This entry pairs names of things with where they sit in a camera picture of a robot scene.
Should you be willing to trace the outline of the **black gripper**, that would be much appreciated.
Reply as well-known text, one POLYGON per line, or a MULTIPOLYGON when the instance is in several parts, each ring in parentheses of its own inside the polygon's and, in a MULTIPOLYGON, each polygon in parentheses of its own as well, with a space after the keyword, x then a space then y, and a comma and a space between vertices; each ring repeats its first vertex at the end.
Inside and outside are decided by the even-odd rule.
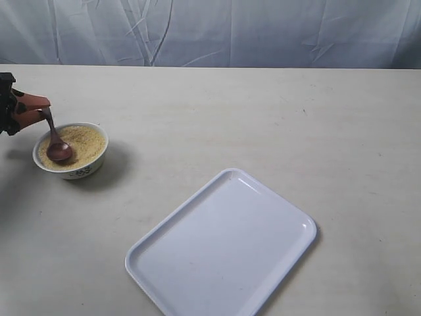
POLYGON ((1 132, 6 132, 9 136, 45 120, 45 113, 40 109, 51 106, 46 97, 12 88, 15 82, 11 72, 1 73, 1 132))

